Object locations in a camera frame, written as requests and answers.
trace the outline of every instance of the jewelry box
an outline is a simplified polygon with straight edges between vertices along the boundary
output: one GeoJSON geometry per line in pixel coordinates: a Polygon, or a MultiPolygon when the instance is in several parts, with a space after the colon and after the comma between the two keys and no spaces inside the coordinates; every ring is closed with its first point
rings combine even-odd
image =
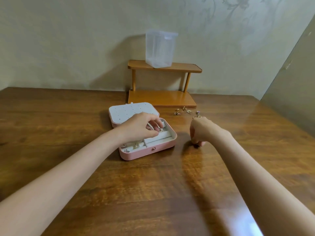
{"type": "MultiPolygon", "coordinates": [[[[112,126],[115,128],[127,121],[134,114],[141,112],[160,115],[150,103],[131,103],[110,107],[109,118],[111,119],[112,126]]],[[[163,118],[160,118],[160,120],[163,123],[163,128],[160,129],[158,136],[123,144],[118,148],[121,158],[124,160],[133,160],[175,146],[176,132],[163,118]]]]}

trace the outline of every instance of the shelf leg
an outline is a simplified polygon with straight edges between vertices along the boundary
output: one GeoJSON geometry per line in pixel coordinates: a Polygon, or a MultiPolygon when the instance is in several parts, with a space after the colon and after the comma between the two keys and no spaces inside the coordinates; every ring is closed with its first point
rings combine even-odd
{"type": "Polygon", "coordinates": [[[190,79],[190,74],[191,74],[191,73],[188,73],[188,74],[187,74],[187,79],[186,79],[186,83],[185,83],[184,93],[187,91],[187,88],[188,88],[189,79],[190,79]]]}
{"type": "Polygon", "coordinates": [[[136,70],[132,70],[132,91],[136,91],[136,70]]]}

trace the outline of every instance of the wooden table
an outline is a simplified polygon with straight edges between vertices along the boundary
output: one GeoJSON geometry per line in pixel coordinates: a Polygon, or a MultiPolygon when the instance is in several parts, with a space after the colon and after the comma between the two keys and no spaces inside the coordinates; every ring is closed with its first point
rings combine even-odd
{"type": "MultiPolygon", "coordinates": [[[[193,95],[202,116],[229,130],[315,212],[315,140],[250,96],[193,95]]],[[[126,93],[7,88],[0,92],[0,200],[105,131],[126,93]]],[[[43,235],[250,235],[255,222],[210,145],[189,142],[193,115],[157,108],[174,148],[133,161],[113,152],[43,235]]]]}

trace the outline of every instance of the wall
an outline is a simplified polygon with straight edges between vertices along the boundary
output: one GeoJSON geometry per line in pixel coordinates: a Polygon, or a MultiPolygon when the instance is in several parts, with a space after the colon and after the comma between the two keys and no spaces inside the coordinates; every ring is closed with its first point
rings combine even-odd
{"type": "Polygon", "coordinates": [[[315,136],[315,17],[262,102],[315,136]]]}
{"type": "MultiPolygon", "coordinates": [[[[128,90],[147,29],[179,33],[174,62],[195,63],[189,92],[261,99],[315,12],[315,0],[0,0],[0,76],[10,86],[128,90]]],[[[137,76],[178,89],[182,74],[137,76]]]]}

